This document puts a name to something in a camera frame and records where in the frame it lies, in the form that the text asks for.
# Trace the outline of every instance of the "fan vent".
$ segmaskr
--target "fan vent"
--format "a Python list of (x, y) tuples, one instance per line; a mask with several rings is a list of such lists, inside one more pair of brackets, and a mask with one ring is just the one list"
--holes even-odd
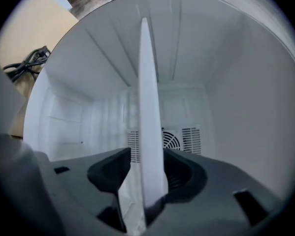
[(185, 152), (201, 155), (201, 139), (198, 128), (183, 128), (182, 140)]
[(138, 131), (128, 133), (128, 147), (131, 148), (131, 162), (139, 163), (139, 134)]
[(164, 148), (180, 149), (180, 143), (177, 137), (166, 131), (163, 131), (163, 145)]

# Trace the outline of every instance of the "coiled black cord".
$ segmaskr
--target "coiled black cord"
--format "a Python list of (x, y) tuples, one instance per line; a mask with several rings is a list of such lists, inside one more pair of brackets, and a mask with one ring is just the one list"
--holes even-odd
[(49, 51), (49, 49), (46, 46), (43, 46), (42, 48), (33, 50), (23, 62), (7, 65), (3, 68), (3, 70), (12, 67), (16, 68), (12, 71), (6, 72), (12, 82), (15, 82), (25, 72), (31, 73), (35, 81), (35, 74), (39, 74), (39, 72), (33, 71), (32, 67), (46, 63), (50, 56), (50, 53), (51, 52)]

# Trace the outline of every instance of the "ventilation grille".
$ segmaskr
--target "ventilation grille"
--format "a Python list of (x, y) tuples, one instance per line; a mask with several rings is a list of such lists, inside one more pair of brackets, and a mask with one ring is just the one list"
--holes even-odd
[(182, 140), (185, 152), (201, 155), (201, 139), (198, 128), (183, 128)]
[(139, 163), (139, 135), (138, 131), (128, 133), (128, 147), (131, 148), (131, 162)]
[(163, 144), (164, 148), (172, 148), (172, 149), (179, 149), (180, 150), (180, 143), (177, 137), (173, 134), (163, 131)]

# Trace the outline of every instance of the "black cable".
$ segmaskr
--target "black cable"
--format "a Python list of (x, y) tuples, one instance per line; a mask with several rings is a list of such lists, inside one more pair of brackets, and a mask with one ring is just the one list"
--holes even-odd
[(29, 72), (32, 75), (34, 81), (36, 81), (35, 74), (38, 75), (39, 72), (33, 71), (32, 68), (36, 65), (46, 63), (50, 56), (50, 53), (51, 52), (49, 51), (49, 49), (46, 46), (43, 46), (39, 49), (33, 50), (23, 62), (7, 65), (3, 68), (3, 70), (13, 67), (15, 68), (12, 71), (6, 72), (12, 82), (15, 82), (25, 72)]

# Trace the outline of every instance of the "white plastic container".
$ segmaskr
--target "white plastic container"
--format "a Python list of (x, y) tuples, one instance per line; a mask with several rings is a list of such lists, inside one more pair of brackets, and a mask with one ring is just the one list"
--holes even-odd
[(284, 199), (295, 175), (295, 59), (265, 26), (220, 0), (116, 0), (82, 19), (36, 81), (24, 141), (50, 161), (131, 147), (121, 206), (127, 227), (140, 218), (142, 18), (164, 147), (232, 163)]

